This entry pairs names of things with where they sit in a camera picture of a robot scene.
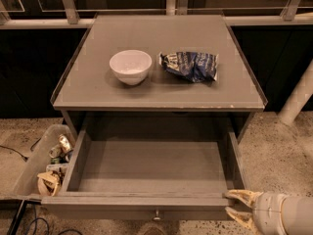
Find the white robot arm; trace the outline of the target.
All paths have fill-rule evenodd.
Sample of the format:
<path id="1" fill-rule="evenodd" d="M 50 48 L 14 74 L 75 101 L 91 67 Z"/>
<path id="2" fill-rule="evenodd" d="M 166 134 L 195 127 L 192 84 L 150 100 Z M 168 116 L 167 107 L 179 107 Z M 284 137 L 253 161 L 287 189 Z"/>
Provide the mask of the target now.
<path id="1" fill-rule="evenodd" d="M 282 124 L 291 126 L 313 93 L 313 61 L 278 113 Z M 253 235 L 312 235 L 313 199 L 282 193 L 229 190 L 229 199 L 238 200 L 251 212 L 226 208 L 226 213 Z"/>

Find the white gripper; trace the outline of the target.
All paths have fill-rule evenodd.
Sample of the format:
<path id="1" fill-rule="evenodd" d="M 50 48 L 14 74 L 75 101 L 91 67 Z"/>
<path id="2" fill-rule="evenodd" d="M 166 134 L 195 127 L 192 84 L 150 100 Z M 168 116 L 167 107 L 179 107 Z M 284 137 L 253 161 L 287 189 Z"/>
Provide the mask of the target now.
<path id="1" fill-rule="evenodd" d="M 283 203 L 287 195 L 232 189 L 226 198 L 236 199 L 252 208 L 252 214 L 226 207 L 226 213 L 237 223 L 253 233 L 262 235 L 288 235 L 283 224 Z"/>

